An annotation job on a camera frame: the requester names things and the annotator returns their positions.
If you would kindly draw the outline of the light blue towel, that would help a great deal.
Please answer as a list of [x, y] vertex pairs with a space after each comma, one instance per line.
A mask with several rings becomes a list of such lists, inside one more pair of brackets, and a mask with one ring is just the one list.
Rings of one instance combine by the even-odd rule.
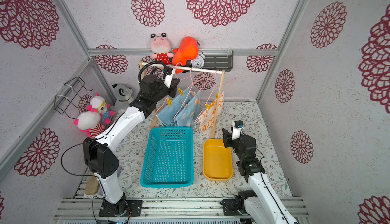
[[157, 113], [157, 118], [162, 126], [176, 126], [174, 119], [183, 106], [189, 102], [190, 95], [178, 96], [172, 101], [172, 106], [164, 107]]

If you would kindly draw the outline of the blue spotted towel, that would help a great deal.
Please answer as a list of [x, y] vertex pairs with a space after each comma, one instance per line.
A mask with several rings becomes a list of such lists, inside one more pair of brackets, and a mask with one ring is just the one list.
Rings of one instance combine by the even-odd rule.
[[200, 95], [200, 91], [191, 92], [191, 99], [183, 106], [174, 119], [176, 126], [195, 128], [195, 120], [201, 113]]

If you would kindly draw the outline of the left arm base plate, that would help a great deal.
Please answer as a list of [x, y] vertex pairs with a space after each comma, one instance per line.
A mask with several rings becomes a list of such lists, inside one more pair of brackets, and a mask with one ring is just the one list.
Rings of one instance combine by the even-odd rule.
[[139, 217], [142, 210], [142, 200], [120, 200], [117, 204], [112, 204], [103, 200], [99, 217]]

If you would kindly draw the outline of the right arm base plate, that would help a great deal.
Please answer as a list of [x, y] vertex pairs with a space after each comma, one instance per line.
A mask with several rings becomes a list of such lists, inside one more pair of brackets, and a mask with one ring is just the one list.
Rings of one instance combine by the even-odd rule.
[[223, 199], [220, 205], [225, 216], [247, 215], [239, 208], [239, 204], [235, 199]]

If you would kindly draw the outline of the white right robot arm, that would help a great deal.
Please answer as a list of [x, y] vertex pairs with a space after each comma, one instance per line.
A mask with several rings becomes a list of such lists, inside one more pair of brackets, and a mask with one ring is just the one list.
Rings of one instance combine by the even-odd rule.
[[222, 134], [224, 146], [236, 153], [239, 173], [251, 188], [235, 196], [238, 211], [250, 215], [257, 224], [297, 224], [269, 182], [257, 156], [256, 139], [235, 128], [232, 133], [222, 129]]

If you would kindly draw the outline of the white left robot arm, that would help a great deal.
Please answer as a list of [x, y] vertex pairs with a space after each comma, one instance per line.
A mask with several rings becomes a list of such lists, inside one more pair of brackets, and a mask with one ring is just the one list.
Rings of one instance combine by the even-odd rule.
[[174, 98], [180, 79], [167, 75], [164, 80], [147, 75], [139, 81], [140, 91], [135, 100], [117, 121], [95, 139], [85, 139], [83, 152], [85, 164], [97, 178], [104, 198], [103, 214], [123, 216], [128, 203], [118, 180], [119, 159], [116, 148], [134, 127], [144, 121], [165, 97]]

